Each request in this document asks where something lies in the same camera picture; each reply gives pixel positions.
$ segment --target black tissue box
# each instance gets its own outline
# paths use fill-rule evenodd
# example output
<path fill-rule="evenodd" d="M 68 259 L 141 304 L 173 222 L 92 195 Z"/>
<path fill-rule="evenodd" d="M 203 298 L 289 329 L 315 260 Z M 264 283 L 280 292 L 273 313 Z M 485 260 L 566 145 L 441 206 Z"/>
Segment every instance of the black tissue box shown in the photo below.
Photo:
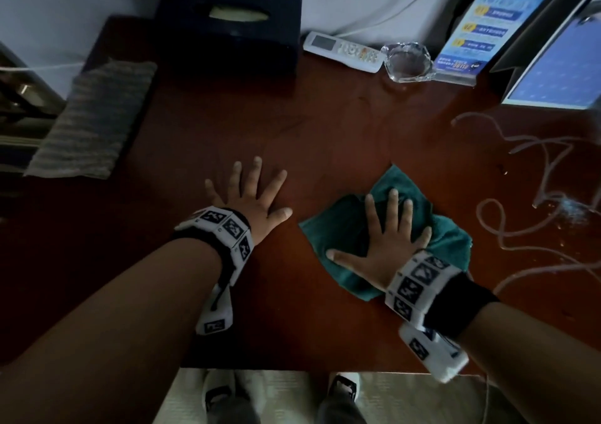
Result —
<path fill-rule="evenodd" d="M 161 0 L 154 39 L 161 56 L 180 70 L 293 74 L 301 7 L 302 0 Z M 253 20 L 239 20 L 248 10 Z"/>

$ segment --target blue flyer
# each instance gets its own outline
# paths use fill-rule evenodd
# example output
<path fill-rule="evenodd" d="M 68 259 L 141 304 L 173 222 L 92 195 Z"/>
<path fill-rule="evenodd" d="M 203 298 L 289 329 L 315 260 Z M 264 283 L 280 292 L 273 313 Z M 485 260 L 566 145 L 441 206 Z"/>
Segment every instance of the blue flyer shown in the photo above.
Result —
<path fill-rule="evenodd" d="M 475 76 L 543 0 L 474 0 L 434 61 L 437 71 Z"/>

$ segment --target green towel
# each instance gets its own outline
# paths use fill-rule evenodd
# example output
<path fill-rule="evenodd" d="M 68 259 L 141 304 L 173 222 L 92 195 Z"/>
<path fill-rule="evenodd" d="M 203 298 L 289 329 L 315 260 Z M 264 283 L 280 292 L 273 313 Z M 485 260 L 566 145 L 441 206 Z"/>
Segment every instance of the green towel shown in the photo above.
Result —
<path fill-rule="evenodd" d="M 398 190 L 399 216 L 403 201 L 411 198 L 414 217 L 411 241 L 414 242 L 426 226 L 432 226 L 432 240 L 426 248 L 430 253 L 466 271 L 470 264 L 472 238 L 450 218 L 432 214 L 432 203 L 426 200 L 412 180 L 398 167 L 391 166 L 372 188 L 380 224 L 384 227 L 388 192 Z M 302 223 L 300 229 L 317 254 L 319 261 L 340 286 L 364 301 L 369 301 L 381 291 L 367 283 L 350 270 L 334 264 L 326 258 L 326 250 L 335 248 L 342 252 L 366 256 L 369 233 L 365 218 L 365 197 L 356 194 L 344 196 L 332 207 Z"/>

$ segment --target white wall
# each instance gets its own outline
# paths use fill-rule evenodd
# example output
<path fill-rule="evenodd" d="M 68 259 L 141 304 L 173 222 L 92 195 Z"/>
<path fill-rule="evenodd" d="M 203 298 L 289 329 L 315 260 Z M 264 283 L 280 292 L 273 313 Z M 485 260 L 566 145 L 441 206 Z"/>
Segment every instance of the white wall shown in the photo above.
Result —
<path fill-rule="evenodd" d="M 388 17 L 409 1 L 303 0 L 302 28 L 333 33 L 362 27 Z M 394 21 L 352 39 L 364 43 L 424 40 L 446 1 L 419 0 Z M 110 14 L 152 17 L 157 2 L 0 0 L 0 42 L 29 66 L 85 60 Z M 78 71 L 61 69 L 41 72 L 40 76 L 66 97 Z"/>

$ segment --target brown desk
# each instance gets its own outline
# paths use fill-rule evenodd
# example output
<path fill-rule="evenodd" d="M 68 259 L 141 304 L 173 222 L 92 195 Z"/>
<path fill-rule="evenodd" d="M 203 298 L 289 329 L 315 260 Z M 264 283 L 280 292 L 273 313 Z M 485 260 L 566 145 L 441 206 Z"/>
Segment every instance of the brown desk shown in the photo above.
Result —
<path fill-rule="evenodd" d="M 90 58 L 154 59 L 148 23 L 111 19 Z M 586 135 L 585 116 L 497 106 L 486 86 L 394 84 L 318 56 L 303 55 L 295 79 L 184 78 L 159 63 L 150 106 L 108 181 L 26 178 L 17 214 L 0 227 L 0 360 L 8 361 L 103 284 L 168 238 L 207 204 L 203 181 L 218 190 L 231 164 L 264 158 L 263 185 L 289 171 L 275 207 L 292 219 L 260 245 L 232 291 L 227 335 L 192 345 L 185 365 L 299 370 L 424 372 L 396 334 L 400 320 L 377 299 L 362 302 L 321 267 L 297 222 L 350 192 L 366 192 L 396 163 L 474 238 L 471 271 L 493 287 L 509 274 L 561 263 L 547 253 L 504 252 L 478 223 L 475 207 L 494 197 L 507 230 L 545 218 L 531 207 L 543 155 L 516 155 L 482 118 L 450 122 L 468 110 L 496 117 L 507 134 Z M 553 189 L 590 200 L 601 149 L 579 143 L 553 174 Z M 499 220 L 487 207 L 491 226 Z M 509 245 L 560 248 L 597 261 L 600 220 L 555 223 Z M 501 298 L 601 348 L 601 286 L 584 272 L 544 274 L 509 285 Z M 473 366 L 466 369 L 474 372 Z"/>

